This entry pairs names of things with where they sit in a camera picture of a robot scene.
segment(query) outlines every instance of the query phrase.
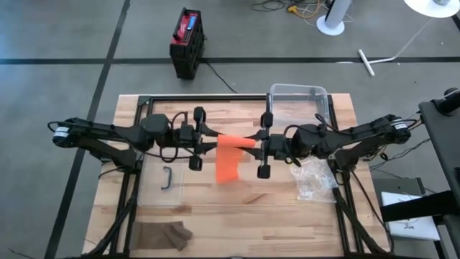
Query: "white sticker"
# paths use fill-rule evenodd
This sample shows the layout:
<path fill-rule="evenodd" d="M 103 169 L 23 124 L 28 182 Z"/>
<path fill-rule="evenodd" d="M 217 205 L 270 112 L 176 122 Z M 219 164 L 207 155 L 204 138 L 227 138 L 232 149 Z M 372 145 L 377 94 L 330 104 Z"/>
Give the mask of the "white sticker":
<path fill-rule="evenodd" d="M 408 126 L 405 123 L 400 123 L 395 125 L 395 129 L 400 130 L 400 129 L 407 129 Z"/>
<path fill-rule="evenodd" d="M 69 134 L 66 132 L 55 132 L 55 137 L 67 137 Z"/>
<path fill-rule="evenodd" d="M 57 127 L 55 131 L 56 132 L 67 132 L 67 131 L 69 131 L 69 128 L 67 128 L 67 127 Z"/>

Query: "brown cloth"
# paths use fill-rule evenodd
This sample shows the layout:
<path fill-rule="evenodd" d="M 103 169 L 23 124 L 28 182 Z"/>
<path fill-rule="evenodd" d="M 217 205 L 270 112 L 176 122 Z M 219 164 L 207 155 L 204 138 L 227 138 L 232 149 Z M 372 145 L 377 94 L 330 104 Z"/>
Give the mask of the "brown cloth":
<path fill-rule="evenodd" d="M 132 230 L 130 249 L 171 249 L 181 251 L 193 233 L 183 226 L 183 222 L 144 223 L 135 222 Z"/>

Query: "transparent plastic bin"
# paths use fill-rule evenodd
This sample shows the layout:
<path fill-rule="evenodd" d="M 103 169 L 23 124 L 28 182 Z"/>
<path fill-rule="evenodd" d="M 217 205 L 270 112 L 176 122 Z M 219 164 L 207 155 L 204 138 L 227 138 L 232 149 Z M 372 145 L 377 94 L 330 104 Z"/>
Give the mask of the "transparent plastic bin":
<path fill-rule="evenodd" d="M 320 86 L 276 83 L 270 88 L 273 126 L 319 124 L 315 114 L 329 122 L 328 94 Z"/>
<path fill-rule="evenodd" d="M 138 205 L 142 207 L 175 208 L 182 203 L 183 173 L 188 164 L 164 163 L 159 158 L 146 155 L 142 167 Z M 171 168 L 171 184 L 166 187 Z"/>

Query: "orange cloth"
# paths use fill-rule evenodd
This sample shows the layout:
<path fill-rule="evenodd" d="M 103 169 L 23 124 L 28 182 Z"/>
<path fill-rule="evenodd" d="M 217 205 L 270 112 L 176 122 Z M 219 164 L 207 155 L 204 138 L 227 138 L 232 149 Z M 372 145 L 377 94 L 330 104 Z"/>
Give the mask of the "orange cloth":
<path fill-rule="evenodd" d="M 243 155 L 243 150 L 238 147 L 254 147 L 255 145 L 255 140 L 219 135 L 216 148 L 216 182 L 228 183 L 238 180 L 238 163 Z"/>

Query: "wooden table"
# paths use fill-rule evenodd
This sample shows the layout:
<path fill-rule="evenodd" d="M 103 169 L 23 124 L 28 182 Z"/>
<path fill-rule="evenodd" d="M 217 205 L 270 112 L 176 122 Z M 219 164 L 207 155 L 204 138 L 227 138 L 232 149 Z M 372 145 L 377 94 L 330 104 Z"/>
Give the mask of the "wooden table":
<path fill-rule="evenodd" d="M 356 125 L 357 120 L 350 95 L 333 94 L 332 97 L 339 128 Z M 137 95 L 119 97 L 114 124 L 125 127 L 133 124 L 137 98 Z M 238 136 L 255 133 L 259 129 L 259 118 L 265 110 L 264 101 L 157 101 L 153 110 L 155 113 L 165 113 L 171 119 L 174 114 L 181 111 L 193 114 L 195 106 L 205 108 L 206 124 L 211 129 Z M 250 155 L 245 155 L 239 164 L 240 181 L 218 185 L 214 176 L 215 152 L 203 156 L 203 160 L 201 172 L 190 171 L 187 165 L 184 165 L 186 170 L 183 173 L 182 204 L 179 207 L 174 209 L 139 207 L 136 215 L 136 222 L 183 221 L 184 226 L 193 232 L 193 239 L 188 242 L 188 246 L 181 252 L 173 249 L 132 250 L 130 256 L 343 255 L 334 204 L 298 201 L 295 181 L 284 162 L 270 161 L 271 178 L 262 180 L 257 178 L 259 162 Z M 143 174 L 152 173 L 152 168 L 162 169 L 162 163 L 154 158 L 146 159 L 144 164 L 147 164 L 149 169 L 144 170 Z M 102 171 L 113 167 L 113 165 L 105 165 Z M 355 172 L 374 206 L 378 208 L 367 163 L 360 162 Z M 114 221 L 122 177 L 121 173 L 114 172 L 103 176 L 99 181 L 86 235 L 87 241 L 83 248 L 84 253 L 94 247 L 92 242 L 98 242 Z M 354 180 L 351 180 L 351 187 L 359 220 L 377 243 L 387 249 L 385 231 L 373 215 L 364 194 Z M 260 194 L 263 196 L 251 201 Z M 351 250 L 354 251 L 356 249 L 351 225 L 347 219 L 346 226 Z M 126 223 L 120 233 L 119 247 L 122 247 L 125 232 Z"/>

